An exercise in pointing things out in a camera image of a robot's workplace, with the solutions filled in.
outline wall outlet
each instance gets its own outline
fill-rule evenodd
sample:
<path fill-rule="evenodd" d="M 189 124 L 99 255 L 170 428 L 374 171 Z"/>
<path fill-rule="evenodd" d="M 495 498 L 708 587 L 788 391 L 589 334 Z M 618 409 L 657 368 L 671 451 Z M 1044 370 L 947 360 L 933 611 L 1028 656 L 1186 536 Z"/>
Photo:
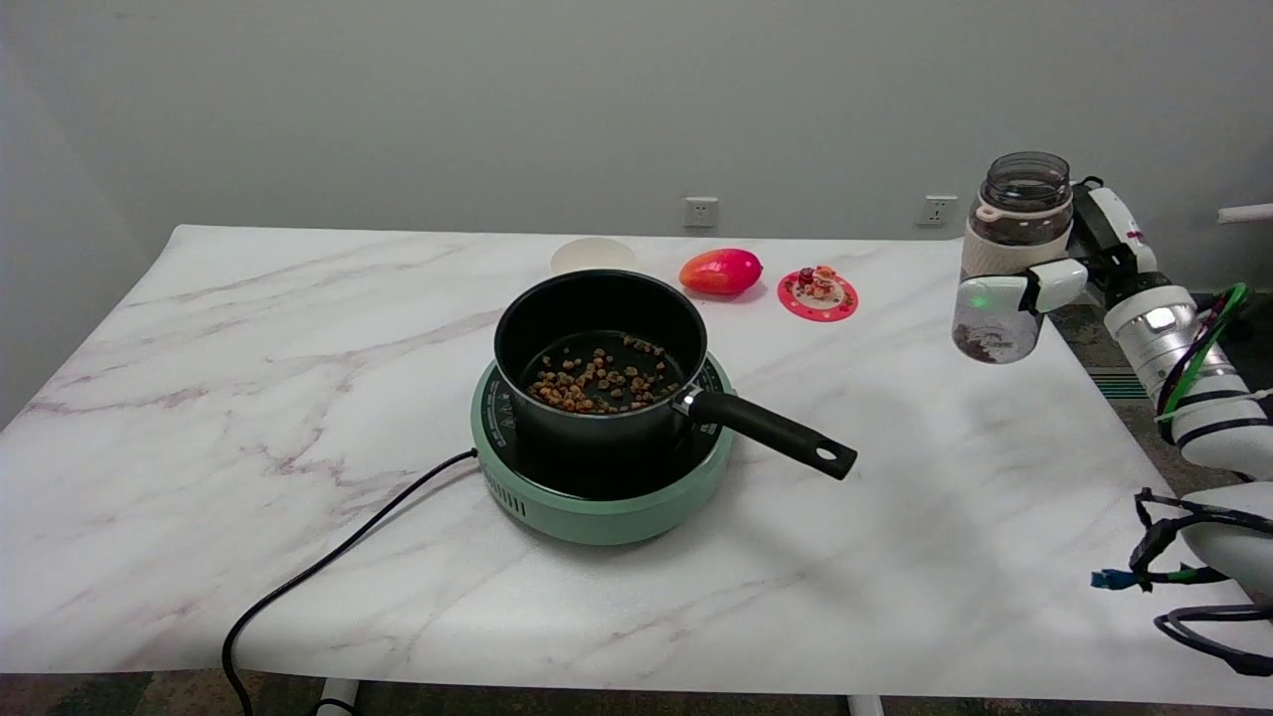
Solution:
<path fill-rule="evenodd" d="M 710 228 L 721 220 L 721 199 L 715 196 L 686 196 L 686 228 Z"/>
<path fill-rule="evenodd" d="M 924 197 L 924 205 L 919 209 L 915 223 L 922 227 L 945 227 L 947 219 L 955 215 L 956 204 L 959 196 L 929 194 Z"/>

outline floor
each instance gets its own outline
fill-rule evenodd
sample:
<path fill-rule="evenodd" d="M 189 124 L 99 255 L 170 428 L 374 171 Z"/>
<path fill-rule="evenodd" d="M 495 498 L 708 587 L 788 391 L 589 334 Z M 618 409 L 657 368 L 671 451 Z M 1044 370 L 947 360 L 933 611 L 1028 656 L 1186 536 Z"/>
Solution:
<path fill-rule="evenodd" d="M 1152 412 L 1137 394 L 1130 369 L 1100 324 L 1097 310 L 1069 307 L 1057 327 L 1110 397 L 1114 409 L 1144 447 L 1162 476 L 1188 493 L 1232 484 L 1237 478 L 1180 460 L 1158 441 Z M 1251 316 L 1254 335 L 1225 348 L 1253 390 L 1273 387 L 1273 306 Z M 321 682 L 299 677 L 247 674 L 260 716 L 300 716 L 318 698 Z M 364 683 L 358 706 L 367 716 L 471 713 L 518 716 L 839 716 L 844 705 L 829 696 L 662 694 L 566 692 Z M 219 671 L 168 671 L 122 675 L 3 675 L 0 713 L 23 716 L 204 716 L 237 713 L 234 694 Z M 1156 705 L 980 698 L 885 698 L 889 716 L 1251 716 L 1273 711 Z"/>

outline saucepan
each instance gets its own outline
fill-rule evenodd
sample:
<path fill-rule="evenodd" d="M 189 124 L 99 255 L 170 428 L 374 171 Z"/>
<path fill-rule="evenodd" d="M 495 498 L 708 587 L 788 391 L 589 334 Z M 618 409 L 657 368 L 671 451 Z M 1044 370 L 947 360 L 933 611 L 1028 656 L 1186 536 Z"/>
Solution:
<path fill-rule="evenodd" d="M 766 408 L 696 385 L 708 331 L 671 285 L 593 269 L 522 293 L 495 329 L 518 434 L 555 456 L 605 466 L 671 450 L 715 423 L 844 479 L 857 452 Z"/>

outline toy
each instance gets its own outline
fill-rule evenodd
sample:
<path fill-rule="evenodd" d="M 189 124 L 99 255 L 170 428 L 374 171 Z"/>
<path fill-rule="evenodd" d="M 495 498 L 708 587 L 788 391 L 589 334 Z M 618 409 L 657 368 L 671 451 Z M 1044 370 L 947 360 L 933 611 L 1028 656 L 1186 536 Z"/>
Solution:
<path fill-rule="evenodd" d="M 735 296 L 760 280 L 763 270 L 760 259 L 751 251 L 715 248 L 686 261 L 680 280 L 685 288 L 700 293 Z"/>

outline white marble table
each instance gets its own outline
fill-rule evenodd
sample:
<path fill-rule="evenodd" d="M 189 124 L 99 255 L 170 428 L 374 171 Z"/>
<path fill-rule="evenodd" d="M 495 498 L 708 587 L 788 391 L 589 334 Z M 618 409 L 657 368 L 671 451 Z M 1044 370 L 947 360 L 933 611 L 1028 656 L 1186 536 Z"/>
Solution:
<path fill-rule="evenodd" d="M 0 670 L 214 666 L 246 606 L 471 445 L 500 310 L 568 238 L 178 228 L 0 434 Z M 952 348 L 957 242 L 628 241 L 666 279 L 712 246 L 760 255 L 759 299 L 701 303 L 712 350 L 743 395 L 857 447 L 849 479 L 740 441 L 705 511 L 598 549 L 518 527 L 468 464 L 258 617 L 243 666 L 1273 705 L 1151 626 L 1232 585 L 1087 586 L 1141 536 L 1133 492 L 1165 485 L 1050 326 L 1015 366 Z M 773 299 L 816 262 L 857 287 L 853 319 Z"/>

